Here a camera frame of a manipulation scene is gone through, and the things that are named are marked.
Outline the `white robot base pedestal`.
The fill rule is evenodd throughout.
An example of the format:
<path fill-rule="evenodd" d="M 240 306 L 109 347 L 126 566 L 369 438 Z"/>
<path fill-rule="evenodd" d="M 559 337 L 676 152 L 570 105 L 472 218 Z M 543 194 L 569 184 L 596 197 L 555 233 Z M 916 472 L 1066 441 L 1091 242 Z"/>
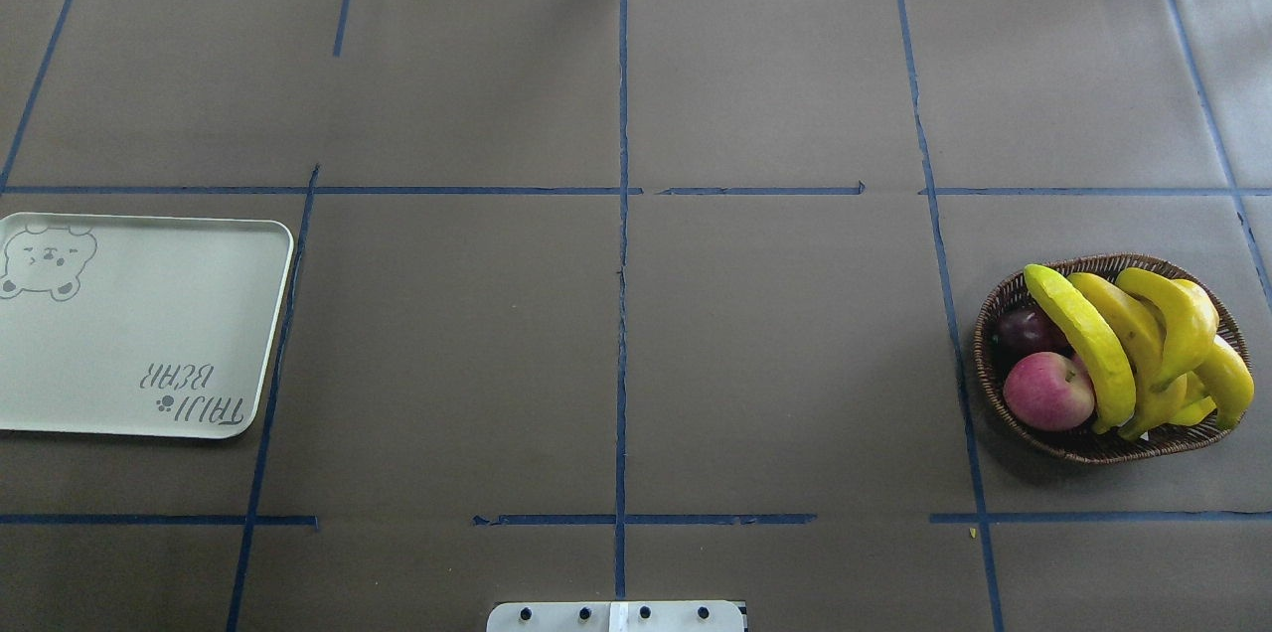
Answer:
<path fill-rule="evenodd" d="M 730 600 L 500 603 L 486 631 L 748 631 L 745 604 Z"/>

